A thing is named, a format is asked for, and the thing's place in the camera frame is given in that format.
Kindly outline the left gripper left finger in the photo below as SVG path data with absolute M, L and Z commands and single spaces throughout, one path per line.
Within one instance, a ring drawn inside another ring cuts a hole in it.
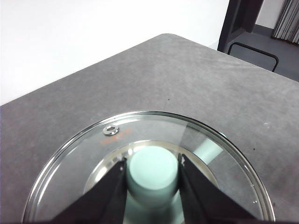
M 122 224 L 127 160 L 118 161 L 88 192 L 51 220 L 52 224 Z

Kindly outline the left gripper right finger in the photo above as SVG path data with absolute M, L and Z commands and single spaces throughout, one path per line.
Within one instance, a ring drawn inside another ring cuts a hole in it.
M 178 156 L 179 191 L 186 224 L 262 224 L 219 190 L 186 155 Z

